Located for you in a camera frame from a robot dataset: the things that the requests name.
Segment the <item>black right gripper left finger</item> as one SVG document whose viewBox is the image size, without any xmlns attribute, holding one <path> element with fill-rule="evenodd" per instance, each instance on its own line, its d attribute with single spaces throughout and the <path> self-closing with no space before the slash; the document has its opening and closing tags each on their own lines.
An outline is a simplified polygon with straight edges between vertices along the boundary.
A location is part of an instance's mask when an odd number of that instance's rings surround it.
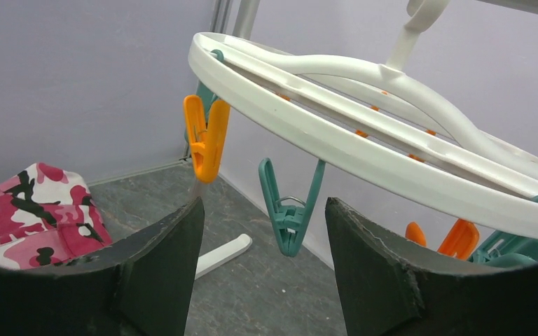
<svg viewBox="0 0 538 336">
<path fill-rule="evenodd" d="M 204 222 L 195 199 L 68 262 L 0 267 L 0 335 L 183 335 Z"/>
</svg>

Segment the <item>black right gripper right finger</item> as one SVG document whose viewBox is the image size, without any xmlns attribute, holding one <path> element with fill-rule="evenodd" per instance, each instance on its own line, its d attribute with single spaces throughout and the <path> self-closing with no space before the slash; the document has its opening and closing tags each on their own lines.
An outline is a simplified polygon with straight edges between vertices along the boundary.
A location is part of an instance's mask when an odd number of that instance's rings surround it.
<svg viewBox="0 0 538 336">
<path fill-rule="evenodd" d="M 538 335 L 538 262 L 451 258 L 336 197 L 325 219 L 348 335 Z"/>
</svg>

